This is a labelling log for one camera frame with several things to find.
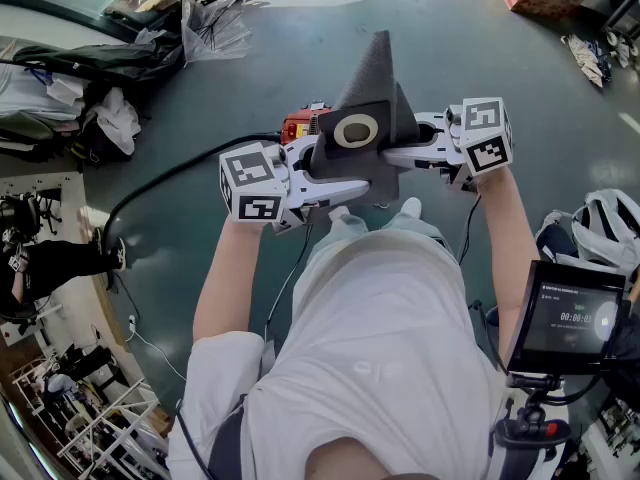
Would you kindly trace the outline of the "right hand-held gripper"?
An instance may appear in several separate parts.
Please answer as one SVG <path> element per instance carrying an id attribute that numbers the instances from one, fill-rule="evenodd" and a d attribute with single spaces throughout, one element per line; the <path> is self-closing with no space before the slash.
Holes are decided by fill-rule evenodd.
<path id="1" fill-rule="evenodd" d="M 465 98 L 443 112 L 414 114 L 419 127 L 448 129 L 452 143 L 388 148 L 385 161 L 402 168 L 452 166 L 449 182 L 476 192 L 476 178 L 513 162 L 512 128 L 501 97 Z"/>

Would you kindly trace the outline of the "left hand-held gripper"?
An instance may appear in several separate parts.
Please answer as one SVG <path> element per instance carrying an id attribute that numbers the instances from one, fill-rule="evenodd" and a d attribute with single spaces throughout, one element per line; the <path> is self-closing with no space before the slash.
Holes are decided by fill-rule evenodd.
<path id="1" fill-rule="evenodd" d="M 289 168 L 309 168 L 318 135 L 285 145 L 253 143 L 224 153 L 219 159 L 220 189 L 235 222 L 271 224 L 276 234 L 304 226 L 306 215 L 290 205 Z M 306 180 L 301 206 L 336 206 L 369 191 L 361 179 Z"/>

